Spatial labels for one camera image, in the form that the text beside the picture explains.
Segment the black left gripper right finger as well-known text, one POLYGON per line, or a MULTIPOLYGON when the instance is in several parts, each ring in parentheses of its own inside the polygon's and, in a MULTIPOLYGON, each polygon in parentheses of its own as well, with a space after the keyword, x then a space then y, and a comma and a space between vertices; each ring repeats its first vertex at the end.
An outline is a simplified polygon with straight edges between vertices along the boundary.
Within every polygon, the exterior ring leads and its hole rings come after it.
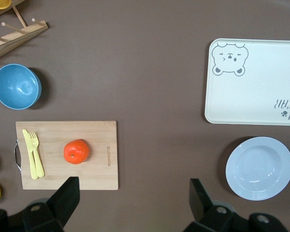
POLYGON ((228 207, 214 204, 201 181, 191 179, 189 183, 189 205, 194 217, 186 232, 248 232, 248 220, 240 217, 228 207))

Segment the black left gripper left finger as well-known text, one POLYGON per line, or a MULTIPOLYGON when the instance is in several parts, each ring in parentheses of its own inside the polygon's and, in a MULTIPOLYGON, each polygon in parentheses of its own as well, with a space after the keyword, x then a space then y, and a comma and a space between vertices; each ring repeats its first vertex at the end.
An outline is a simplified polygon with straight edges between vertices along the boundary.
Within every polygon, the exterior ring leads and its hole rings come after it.
POLYGON ((80 201, 78 177, 69 177, 46 201, 29 205, 22 212, 26 232, 62 232, 80 201))

